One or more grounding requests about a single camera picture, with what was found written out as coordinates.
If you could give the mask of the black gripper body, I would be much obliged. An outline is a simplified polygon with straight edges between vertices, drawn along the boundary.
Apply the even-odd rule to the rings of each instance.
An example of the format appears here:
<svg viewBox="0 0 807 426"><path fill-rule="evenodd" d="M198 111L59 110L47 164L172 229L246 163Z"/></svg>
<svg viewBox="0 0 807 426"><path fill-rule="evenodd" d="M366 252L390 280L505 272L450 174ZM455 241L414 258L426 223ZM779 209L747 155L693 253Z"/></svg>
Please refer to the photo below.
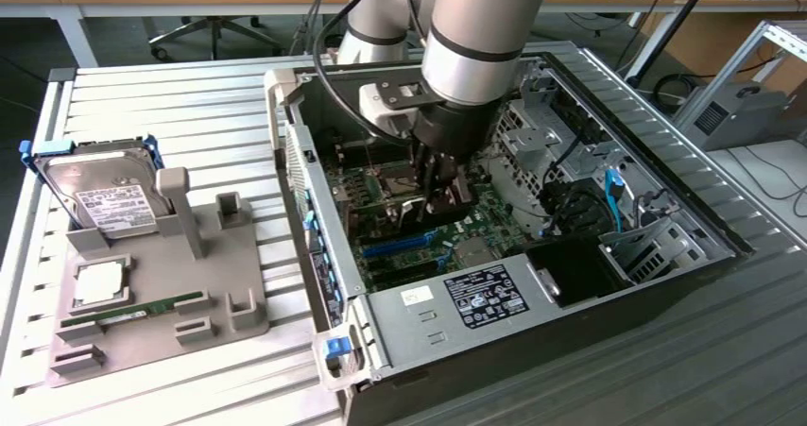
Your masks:
<svg viewBox="0 0 807 426"><path fill-rule="evenodd" d="M425 105L418 110L414 136L433 152L466 162L485 145L497 115L497 100L477 106L453 102Z"/></svg>

